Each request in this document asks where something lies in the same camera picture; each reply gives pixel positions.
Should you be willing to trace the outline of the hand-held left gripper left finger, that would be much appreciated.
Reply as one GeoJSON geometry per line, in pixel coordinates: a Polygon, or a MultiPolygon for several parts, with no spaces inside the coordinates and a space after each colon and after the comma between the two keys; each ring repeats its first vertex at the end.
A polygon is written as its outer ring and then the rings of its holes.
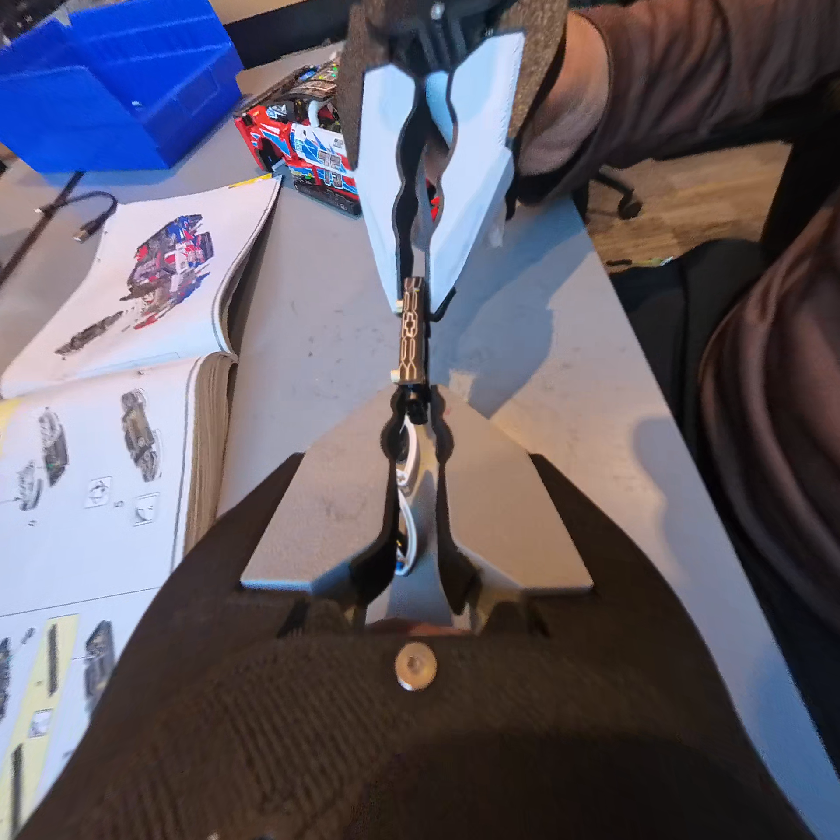
{"type": "Polygon", "coordinates": [[[396,566],[402,426],[403,399],[389,387],[309,447],[240,576],[244,588],[343,607],[383,593],[396,566]]]}

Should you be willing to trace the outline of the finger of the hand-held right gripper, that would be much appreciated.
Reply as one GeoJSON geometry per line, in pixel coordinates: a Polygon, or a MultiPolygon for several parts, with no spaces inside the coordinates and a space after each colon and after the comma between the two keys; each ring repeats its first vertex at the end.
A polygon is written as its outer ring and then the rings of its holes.
{"type": "Polygon", "coordinates": [[[413,274],[418,173],[429,113],[424,85],[388,64],[364,75],[361,106],[361,207],[388,305],[397,313],[413,274]]]}
{"type": "Polygon", "coordinates": [[[454,70],[425,80],[426,101],[448,147],[427,250],[429,311],[440,319],[469,254],[498,214],[513,175],[508,141],[522,31],[484,40],[454,70]]]}

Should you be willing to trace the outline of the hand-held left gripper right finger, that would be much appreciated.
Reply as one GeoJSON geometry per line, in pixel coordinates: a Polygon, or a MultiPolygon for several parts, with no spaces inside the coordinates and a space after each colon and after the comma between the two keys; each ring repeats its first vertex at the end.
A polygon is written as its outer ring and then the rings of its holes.
{"type": "Polygon", "coordinates": [[[483,595],[581,595],[593,579],[530,454],[444,386],[434,387],[437,567],[451,611],[483,595]]]}

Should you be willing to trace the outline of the white curved toy panel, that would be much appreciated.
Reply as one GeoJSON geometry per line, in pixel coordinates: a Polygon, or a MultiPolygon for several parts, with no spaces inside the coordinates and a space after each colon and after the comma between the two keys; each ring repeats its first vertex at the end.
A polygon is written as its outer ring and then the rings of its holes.
{"type": "Polygon", "coordinates": [[[404,526],[396,540],[395,574],[408,575],[417,559],[417,525],[411,506],[411,496],[417,481],[420,466],[420,449],[416,427],[405,420],[399,438],[399,449],[395,461],[395,478],[400,522],[404,526]]]}

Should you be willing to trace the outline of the black toy pin connector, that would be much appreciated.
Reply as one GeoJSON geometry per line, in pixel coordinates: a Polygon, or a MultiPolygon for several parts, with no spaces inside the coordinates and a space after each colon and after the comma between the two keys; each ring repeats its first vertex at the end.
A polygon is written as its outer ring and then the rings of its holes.
{"type": "Polygon", "coordinates": [[[426,425],[429,419],[431,391],[428,384],[398,384],[394,407],[403,420],[415,426],[426,425]]]}

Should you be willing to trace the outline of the black patterned toy beam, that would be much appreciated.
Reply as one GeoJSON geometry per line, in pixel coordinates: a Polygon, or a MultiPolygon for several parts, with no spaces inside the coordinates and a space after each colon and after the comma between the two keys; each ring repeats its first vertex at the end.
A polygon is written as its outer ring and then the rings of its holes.
{"type": "Polygon", "coordinates": [[[402,297],[404,311],[401,319],[399,356],[396,369],[402,380],[399,384],[427,383],[427,286],[421,276],[404,279],[402,297]]]}

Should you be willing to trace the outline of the person's right forearm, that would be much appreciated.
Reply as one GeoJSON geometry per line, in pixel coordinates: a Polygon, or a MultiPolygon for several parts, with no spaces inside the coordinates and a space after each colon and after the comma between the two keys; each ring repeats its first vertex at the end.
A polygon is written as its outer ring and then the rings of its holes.
{"type": "Polygon", "coordinates": [[[838,76],[838,1],[635,2],[583,16],[610,85],[569,186],[750,123],[838,76]]]}

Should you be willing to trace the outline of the grey desk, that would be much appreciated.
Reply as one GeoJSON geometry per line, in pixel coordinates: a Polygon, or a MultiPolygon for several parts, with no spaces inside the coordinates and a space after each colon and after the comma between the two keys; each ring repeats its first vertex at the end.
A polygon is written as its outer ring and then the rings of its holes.
{"type": "Polygon", "coordinates": [[[309,447],[389,386],[396,326],[355,235],[280,301],[279,383],[350,375],[348,405],[287,397],[287,455],[176,569],[93,723],[18,838],[838,838],[838,775],[675,422],[632,434],[695,488],[688,567],[650,560],[530,454],[593,579],[497,599],[474,633],[352,628],[335,601],[240,583],[309,447]]]}

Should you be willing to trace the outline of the person's right hand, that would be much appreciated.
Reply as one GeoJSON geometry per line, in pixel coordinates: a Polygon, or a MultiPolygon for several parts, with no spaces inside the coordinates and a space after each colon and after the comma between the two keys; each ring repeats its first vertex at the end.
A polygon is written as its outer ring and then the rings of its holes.
{"type": "Polygon", "coordinates": [[[564,46],[560,73],[523,134],[518,197],[526,205],[582,188],[588,172],[581,154],[606,113],[611,67],[601,32],[571,12],[564,46]]]}

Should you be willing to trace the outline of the red toy car model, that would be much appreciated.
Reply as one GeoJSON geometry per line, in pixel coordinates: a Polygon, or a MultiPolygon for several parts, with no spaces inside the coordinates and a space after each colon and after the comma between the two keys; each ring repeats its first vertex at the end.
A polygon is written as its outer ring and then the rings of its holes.
{"type": "Polygon", "coordinates": [[[297,68],[244,100],[234,116],[240,135],[267,173],[286,168],[292,185],[344,214],[362,213],[335,104],[340,57],[297,68]]]}

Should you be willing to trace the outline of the black office chair base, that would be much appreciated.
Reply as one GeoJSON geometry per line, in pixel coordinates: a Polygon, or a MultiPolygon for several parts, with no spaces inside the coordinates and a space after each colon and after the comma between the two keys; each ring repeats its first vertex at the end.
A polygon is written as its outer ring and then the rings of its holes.
{"type": "Polygon", "coordinates": [[[601,167],[583,186],[572,192],[572,202],[581,219],[586,223],[589,217],[592,183],[601,185],[619,195],[616,205],[617,217],[623,221],[636,218],[643,209],[643,203],[635,189],[617,171],[608,166],[601,167]]]}

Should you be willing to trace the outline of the open instruction booklet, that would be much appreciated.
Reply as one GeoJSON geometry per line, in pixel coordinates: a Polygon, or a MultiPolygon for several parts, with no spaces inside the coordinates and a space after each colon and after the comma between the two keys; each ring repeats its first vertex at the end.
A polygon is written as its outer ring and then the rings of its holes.
{"type": "Polygon", "coordinates": [[[2,838],[63,771],[215,520],[228,303],[281,184],[119,206],[79,288],[3,373],[2,838]]]}

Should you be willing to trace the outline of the person's brown shirt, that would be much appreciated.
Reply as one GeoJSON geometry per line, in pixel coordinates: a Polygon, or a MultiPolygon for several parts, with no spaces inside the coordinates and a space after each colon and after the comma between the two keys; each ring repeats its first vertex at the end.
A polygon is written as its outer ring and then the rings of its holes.
{"type": "Polygon", "coordinates": [[[713,334],[700,409],[748,540],[839,624],[838,202],[825,205],[713,334]]]}

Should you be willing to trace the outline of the black chair frame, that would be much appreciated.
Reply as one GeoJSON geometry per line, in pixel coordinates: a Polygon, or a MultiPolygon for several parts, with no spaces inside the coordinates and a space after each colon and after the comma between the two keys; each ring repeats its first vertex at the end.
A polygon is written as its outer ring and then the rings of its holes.
{"type": "Polygon", "coordinates": [[[765,220],[761,249],[771,264],[795,241],[839,183],[839,119],[793,141],[765,220]]]}

